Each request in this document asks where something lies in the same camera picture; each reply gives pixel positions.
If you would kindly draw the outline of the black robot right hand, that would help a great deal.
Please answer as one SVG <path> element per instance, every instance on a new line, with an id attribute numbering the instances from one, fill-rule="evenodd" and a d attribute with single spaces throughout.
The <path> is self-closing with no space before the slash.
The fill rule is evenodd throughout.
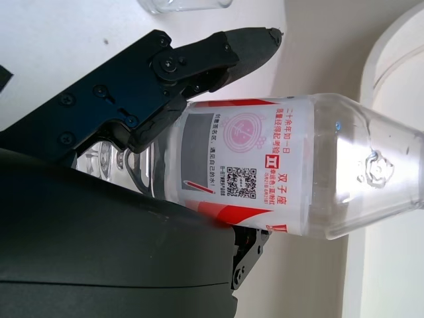
<path id="1" fill-rule="evenodd" d="M 97 142 L 136 154 L 188 101 L 280 48 L 240 28 L 172 48 L 153 30 L 1 132 L 2 317 L 234 317 L 268 231 L 226 225 L 76 170 Z"/>

